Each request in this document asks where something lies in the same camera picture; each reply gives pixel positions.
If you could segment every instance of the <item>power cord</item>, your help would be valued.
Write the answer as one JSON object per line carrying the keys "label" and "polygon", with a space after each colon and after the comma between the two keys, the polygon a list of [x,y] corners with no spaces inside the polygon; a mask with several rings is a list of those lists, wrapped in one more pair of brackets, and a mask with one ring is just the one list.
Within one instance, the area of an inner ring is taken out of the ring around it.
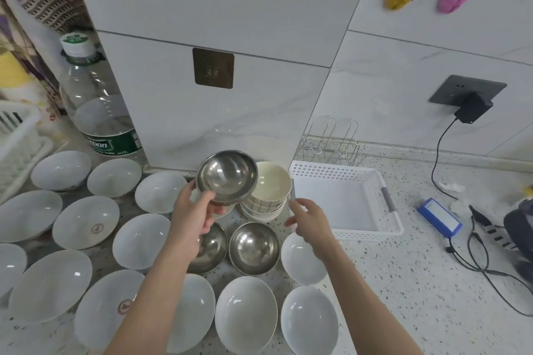
{"label": "power cord", "polygon": [[[443,134],[440,136],[439,138],[439,141],[438,143],[436,144],[436,159],[435,159],[435,164],[433,166],[433,170],[431,170],[431,181],[433,182],[433,185],[435,186],[435,188],[439,191],[441,191],[443,194],[449,196],[450,198],[453,198],[453,199],[459,199],[457,197],[454,197],[453,195],[450,195],[449,193],[447,193],[446,191],[443,191],[435,182],[435,179],[433,178],[433,175],[435,173],[435,168],[436,168],[436,165],[439,161],[439,147],[440,147],[440,142],[442,141],[443,139],[443,136],[446,134],[446,132],[448,131],[448,129],[451,128],[451,126],[455,123],[455,121],[457,121],[458,118],[454,119],[451,124],[449,124],[448,128],[446,128],[443,132]],[[478,262],[476,261],[476,258],[474,258],[474,255],[472,254],[472,248],[470,246],[471,242],[472,242],[472,239],[476,239],[477,242],[479,244],[481,244],[481,247],[483,247],[483,251],[485,252],[485,265],[482,267],[478,264]],[[516,281],[518,281],[520,284],[522,284],[523,286],[525,286],[527,288],[527,290],[531,293],[531,295],[533,295],[533,290],[524,282],[522,281],[521,279],[519,278],[516,278],[514,275],[511,275],[509,273],[506,273],[506,272],[502,272],[502,271],[496,271],[496,270],[492,270],[492,269],[489,269],[489,264],[490,264],[490,259],[489,259],[489,251],[487,250],[487,248],[485,247],[485,243],[483,242],[483,240],[481,239],[481,237],[479,236],[479,234],[476,232],[476,222],[474,220],[474,216],[472,216],[472,231],[470,232],[470,235],[468,237],[468,240],[466,242],[466,247],[468,248],[468,252],[470,254],[470,258],[472,259],[472,262],[473,263],[470,263],[468,261],[466,261],[458,252],[457,250],[455,250],[455,247],[454,245],[452,244],[451,242],[451,238],[448,239],[448,242],[449,242],[449,247],[446,247],[446,252],[447,253],[450,253],[454,256],[455,260],[460,264],[462,265],[464,268],[466,268],[467,270],[470,270],[470,271],[474,271],[474,272],[481,272],[483,274],[483,276],[485,278],[487,278],[487,281],[489,282],[490,286],[492,286],[492,288],[496,291],[496,293],[498,294],[498,296],[500,298],[502,298],[502,300],[507,303],[507,305],[513,309],[515,312],[517,312],[518,314],[520,315],[523,315],[523,316],[526,316],[526,317],[533,317],[533,314],[527,314],[527,313],[524,313],[520,310],[518,310],[515,306],[513,306],[503,295],[502,293],[498,290],[498,288],[494,285],[494,283],[490,280],[489,278],[489,275],[497,275],[497,276],[501,276],[501,277],[509,277],[509,278],[512,278]]]}

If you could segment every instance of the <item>hand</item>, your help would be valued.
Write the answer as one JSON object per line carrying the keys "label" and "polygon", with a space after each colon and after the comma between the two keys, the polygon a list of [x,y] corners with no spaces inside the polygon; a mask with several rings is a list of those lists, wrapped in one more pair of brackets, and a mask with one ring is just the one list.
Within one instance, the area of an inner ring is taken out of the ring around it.
{"label": "hand", "polygon": [[294,216],[286,220],[285,226],[297,224],[296,234],[302,236],[313,247],[315,255],[323,260],[331,245],[336,244],[336,239],[322,208],[310,199],[304,198],[289,201],[289,207]]}
{"label": "hand", "polygon": [[165,242],[168,250],[178,250],[191,262],[200,248],[200,235],[208,233],[215,223],[214,214],[223,215],[225,208],[215,206],[210,201],[215,192],[205,191],[196,203],[191,201],[191,192],[195,182],[191,181],[180,191],[174,203],[174,212],[170,220],[169,235]]}

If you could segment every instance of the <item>person's right hand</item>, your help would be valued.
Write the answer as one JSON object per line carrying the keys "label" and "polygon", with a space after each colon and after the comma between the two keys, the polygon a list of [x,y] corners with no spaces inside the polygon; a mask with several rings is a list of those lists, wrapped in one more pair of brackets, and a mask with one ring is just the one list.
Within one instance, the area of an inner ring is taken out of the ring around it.
{"label": "person's right hand", "polygon": [[322,208],[310,199],[304,198],[289,201],[289,207],[294,216],[287,219],[285,226],[297,224],[296,234],[302,236],[313,247],[315,255],[323,260],[331,245],[336,243],[336,239]]}

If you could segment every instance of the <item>person's left hand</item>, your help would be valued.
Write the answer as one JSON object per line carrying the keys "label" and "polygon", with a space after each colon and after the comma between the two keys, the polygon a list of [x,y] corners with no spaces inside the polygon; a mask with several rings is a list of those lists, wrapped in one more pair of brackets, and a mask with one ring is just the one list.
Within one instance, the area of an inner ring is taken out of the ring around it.
{"label": "person's left hand", "polygon": [[213,191],[206,191],[196,203],[191,192],[195,182],[191,181],[180,191],[174,203],[174,212],[170,220],[170,230],[165,246],[170,250],[179,250],[191,262],[199,250],[200,235],[208,233],[215,222],[214,214],[223,215],[225,208],[215,206],[210,201],[215,197]]}

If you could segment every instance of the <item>wire rack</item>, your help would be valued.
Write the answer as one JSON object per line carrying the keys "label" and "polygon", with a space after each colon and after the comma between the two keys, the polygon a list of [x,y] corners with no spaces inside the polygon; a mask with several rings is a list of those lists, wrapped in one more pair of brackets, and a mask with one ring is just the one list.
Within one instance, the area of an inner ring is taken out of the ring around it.
{"label": "wire rack", "polygon": [[294,155],[294,160],[358,166],[363,160],[358,161],[359,143],[355,139],[359,123],[356,120],[349,120],[346,126],[339,125],[337,127],[335,117],[325,118],[327,118],[327,122],[322,128],[316,125],[315,119],[311,117]]}

